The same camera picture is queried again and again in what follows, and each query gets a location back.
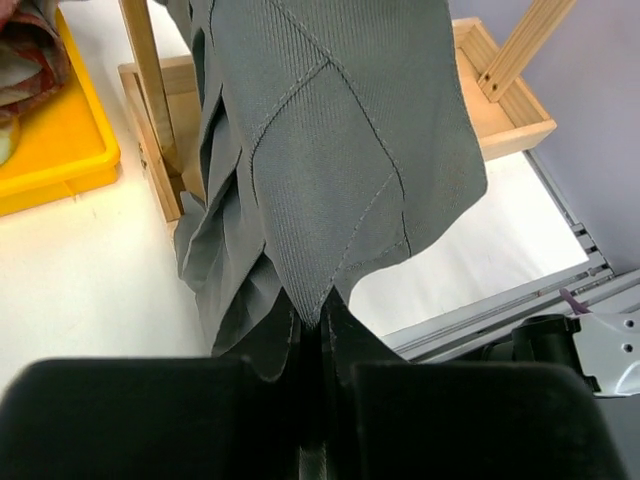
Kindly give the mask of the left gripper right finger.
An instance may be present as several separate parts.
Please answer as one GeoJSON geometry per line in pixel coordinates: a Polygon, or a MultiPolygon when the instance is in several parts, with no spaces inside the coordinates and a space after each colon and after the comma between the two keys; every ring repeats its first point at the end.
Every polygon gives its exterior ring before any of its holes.
{"type": "Polygon", "coordinates": [[[336,289],[321,308],[320,330],[327,387],[373,388],[412,367],[350,312],[336,289]]]}

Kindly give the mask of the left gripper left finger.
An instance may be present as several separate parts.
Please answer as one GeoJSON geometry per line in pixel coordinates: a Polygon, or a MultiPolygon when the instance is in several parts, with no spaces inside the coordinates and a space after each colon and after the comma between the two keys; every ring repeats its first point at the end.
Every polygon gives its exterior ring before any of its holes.
{"type": "Polygon", "coordinates": [[[291,382],[299,362],[301,321],[284,289],[269,313],[222,355],[241,360],[265,384],[291,382]]]}

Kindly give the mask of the grey skirt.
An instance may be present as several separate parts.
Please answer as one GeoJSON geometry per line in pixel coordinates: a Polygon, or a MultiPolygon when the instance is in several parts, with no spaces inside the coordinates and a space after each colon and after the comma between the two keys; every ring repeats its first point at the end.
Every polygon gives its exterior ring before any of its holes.
{"type": "Polygon", "coordinates": [[[332,290],[430,247],[486,192],[444,1],[169,1],[192,54],[203,197],[180,278],[213,355],[285,292],[332,290]]]}

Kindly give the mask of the red plaid skirt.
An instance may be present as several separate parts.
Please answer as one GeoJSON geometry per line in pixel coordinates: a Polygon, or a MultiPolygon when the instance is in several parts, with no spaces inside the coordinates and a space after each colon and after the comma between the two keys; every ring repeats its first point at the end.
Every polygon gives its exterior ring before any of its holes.
{"type": "Polygon", "coordinates": [[[19,117],[59,91],[70,60],[56,24],[57,1],[1,3],[1,119],[19,117]]]}

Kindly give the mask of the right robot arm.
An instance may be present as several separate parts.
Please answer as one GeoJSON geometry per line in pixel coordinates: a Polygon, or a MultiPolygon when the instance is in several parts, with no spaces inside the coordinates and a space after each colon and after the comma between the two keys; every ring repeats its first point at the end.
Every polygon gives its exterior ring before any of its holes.
{"type": "Polygon", "coordinates": [[[600,397],[639,393],[639,314],[549,314],[531,317],[510,337],[487,345],[484,361],[539,362],[574,370],[600,397]]]}

